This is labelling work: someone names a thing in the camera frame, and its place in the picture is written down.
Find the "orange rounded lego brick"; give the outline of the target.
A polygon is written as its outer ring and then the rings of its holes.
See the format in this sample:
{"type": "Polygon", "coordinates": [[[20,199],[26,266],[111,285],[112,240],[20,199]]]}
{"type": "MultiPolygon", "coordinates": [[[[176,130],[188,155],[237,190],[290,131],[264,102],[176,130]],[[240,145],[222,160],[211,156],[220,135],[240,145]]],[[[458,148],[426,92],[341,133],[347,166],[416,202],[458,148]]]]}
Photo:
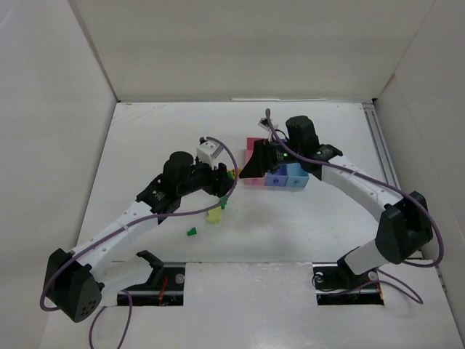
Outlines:
{"type": "Polygon", "coordinates": [[[229,178],[235,180],[239,178],[241,171],[242,171],[241,168],[237,168],[237,169],[232,168],[232,169],[227,170],[227,174],[229,178]]]}

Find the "dark green lego brick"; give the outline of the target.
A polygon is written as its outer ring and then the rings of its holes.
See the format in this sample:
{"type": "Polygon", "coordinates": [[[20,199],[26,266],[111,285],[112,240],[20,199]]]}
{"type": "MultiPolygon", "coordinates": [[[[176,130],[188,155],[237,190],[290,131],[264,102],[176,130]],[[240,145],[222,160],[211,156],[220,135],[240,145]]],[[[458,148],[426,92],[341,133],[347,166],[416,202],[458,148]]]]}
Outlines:
{"type": "Polygon", "coordinates": [[[220,203],[220,208],[221,210],[224,210],[227,206],[227,200],[228,198],[225,196],[225,197],[222,197],[220,200],[219,200],[219,203],[220,203]]]}

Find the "light green large lego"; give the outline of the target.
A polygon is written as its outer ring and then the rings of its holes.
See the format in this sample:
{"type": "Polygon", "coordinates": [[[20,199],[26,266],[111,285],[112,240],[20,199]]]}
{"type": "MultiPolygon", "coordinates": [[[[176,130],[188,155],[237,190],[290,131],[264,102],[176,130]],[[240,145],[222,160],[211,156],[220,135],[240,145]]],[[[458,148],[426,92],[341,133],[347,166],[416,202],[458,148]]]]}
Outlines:
{"type": "Polygon", "coordinates": [[[222,220],[222,208],[220,206],[209,210],[205,217],[205,221],[210,224],[220,223],[221,220],[222,220]]]}

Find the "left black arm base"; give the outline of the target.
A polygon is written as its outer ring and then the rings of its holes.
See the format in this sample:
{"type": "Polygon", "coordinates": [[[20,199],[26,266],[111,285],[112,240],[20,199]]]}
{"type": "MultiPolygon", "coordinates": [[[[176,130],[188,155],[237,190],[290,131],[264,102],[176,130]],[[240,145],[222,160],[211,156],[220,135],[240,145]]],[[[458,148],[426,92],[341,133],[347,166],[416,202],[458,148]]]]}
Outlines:
{"type": "Polygon", "coordinates": [[[149,251],[137,253],[149,263],[151,273],[142,284],[126,288],[134,307],[178,307],[184,304],[186,264],[162,262],[149,251]]]}

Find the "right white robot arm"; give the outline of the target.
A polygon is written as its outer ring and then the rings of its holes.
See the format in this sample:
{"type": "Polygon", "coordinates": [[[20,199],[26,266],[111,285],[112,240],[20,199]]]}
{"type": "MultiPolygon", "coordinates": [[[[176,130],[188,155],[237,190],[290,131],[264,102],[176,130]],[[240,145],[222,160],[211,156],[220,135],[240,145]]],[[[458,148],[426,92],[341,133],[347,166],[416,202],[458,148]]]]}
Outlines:
{"type": "Polygon", "coordinates": [[[328,272],[317,273],[321,289],[355,288],[375,269],[399,265],[433,239],[426,199],[418,192],[406,194],[358,169],[342,151],[322,144],[307,116],[286,121],[288,135],[278,138],[270,116],[259,122],[270,136],[258,139],[240,178],[264,177],[281,166],[299,164],[303,171],[349,196],[377,221],[373,240],[343,255],[328,272]]]}

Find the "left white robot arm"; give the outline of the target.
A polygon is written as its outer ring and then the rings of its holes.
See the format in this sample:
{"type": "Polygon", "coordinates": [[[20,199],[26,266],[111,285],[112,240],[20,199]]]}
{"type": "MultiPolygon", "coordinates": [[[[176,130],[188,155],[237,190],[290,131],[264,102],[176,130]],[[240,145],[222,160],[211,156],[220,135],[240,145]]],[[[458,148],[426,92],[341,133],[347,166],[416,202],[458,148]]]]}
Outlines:
{"type": "Polygon", "coordinates": [[[108,295],[133,286],[158,285],[164,263],[154,254],[142,250],[115,264],[117,255],[166,218],[182,216],[178,209],[183,197],[202,190],[223,200],[236,185],[225,164],[210,165],[184,151],[172,153],[162,173],[106,229],[69,251],[57,249],[49,256],[40,308],[60,310],[79,323],[108,295]]]}

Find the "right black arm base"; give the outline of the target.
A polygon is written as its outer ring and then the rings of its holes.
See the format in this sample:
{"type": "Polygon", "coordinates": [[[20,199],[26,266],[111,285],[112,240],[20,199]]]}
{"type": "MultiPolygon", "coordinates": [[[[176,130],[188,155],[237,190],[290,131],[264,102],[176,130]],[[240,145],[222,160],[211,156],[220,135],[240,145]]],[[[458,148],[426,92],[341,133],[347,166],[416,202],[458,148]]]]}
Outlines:
{"type": "Polygon", "coordinates": [[[318,305],[384,305],[377,269],[354,274],[343,262],[312,264],[318,305]]]}

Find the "pink container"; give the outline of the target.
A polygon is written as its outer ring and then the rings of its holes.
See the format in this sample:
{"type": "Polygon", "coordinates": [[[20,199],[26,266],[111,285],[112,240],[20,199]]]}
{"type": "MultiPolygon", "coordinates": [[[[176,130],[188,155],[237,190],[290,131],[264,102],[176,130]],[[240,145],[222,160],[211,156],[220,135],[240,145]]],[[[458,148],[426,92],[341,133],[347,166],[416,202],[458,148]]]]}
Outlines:
{"type": "Polygon", "coordinates": [[[246,144],[246,162],[240,173],[240,179],[246,185],[265,186],[266,182],[266,154],[264,138],[249,137],[246,144]]]}

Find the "purple-blue container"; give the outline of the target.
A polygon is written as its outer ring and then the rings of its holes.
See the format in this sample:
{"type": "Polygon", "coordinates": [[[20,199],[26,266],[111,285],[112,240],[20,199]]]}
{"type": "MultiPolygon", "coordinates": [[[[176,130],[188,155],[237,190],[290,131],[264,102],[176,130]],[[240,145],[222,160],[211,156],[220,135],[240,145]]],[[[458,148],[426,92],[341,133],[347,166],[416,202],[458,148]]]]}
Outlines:
{"type": "Polygon", "coordinates": [[[284,187],[288,181],[287,165],[281,165],[275,172],[268,172],[265,176],[265,185],[272,187],[284,187]]]}

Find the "small green wedge lego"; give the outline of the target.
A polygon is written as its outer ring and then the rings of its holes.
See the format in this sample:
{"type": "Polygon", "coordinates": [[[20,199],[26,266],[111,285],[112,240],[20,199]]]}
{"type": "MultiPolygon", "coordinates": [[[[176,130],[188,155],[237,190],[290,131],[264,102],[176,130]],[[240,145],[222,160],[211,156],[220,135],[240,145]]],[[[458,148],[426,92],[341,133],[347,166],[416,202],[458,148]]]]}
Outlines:
{"type": "Polygon", "coordinates": [[[197,234],[196,228],[191,228],[188,232],[186,232],[187,236],[195,236],[197,234]]]}

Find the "aluminium rail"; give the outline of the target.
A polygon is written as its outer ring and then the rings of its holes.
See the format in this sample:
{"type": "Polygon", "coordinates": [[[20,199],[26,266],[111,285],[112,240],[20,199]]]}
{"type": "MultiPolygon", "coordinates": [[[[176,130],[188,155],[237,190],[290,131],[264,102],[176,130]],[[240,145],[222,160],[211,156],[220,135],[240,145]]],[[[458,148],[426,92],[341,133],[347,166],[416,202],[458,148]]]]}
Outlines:
{"type": "MultiPolygon", "coordinates": [[[[363,102],[362,109],[365,114],[366,121],[368,123],[368,128],[370,129],[374,147],[376,149],[376,154],[380,163],[382,176],[388,184],[400,189],[400,183],[397,178],[392,158],[389,154],[385,137],[381,130],[374,102],[363,102]]],[[[444,257],[444,243],[442,240],[442,236],[441,233],[434,228],[434,225],[436,224],[434,220],[430,220],[428,217],[426,217],[426,221],[430,224],[432,228],[434,236],[433,241],[437,243],[439,249],[438,255],[433,259],[434,270],[437,273],[437,277],[439,279],[442,290],[445,294],[447,294],[447,288],[443,281],[440,269],[438,268],[439,263],[442,261],[442,258],[444,257]]]]}

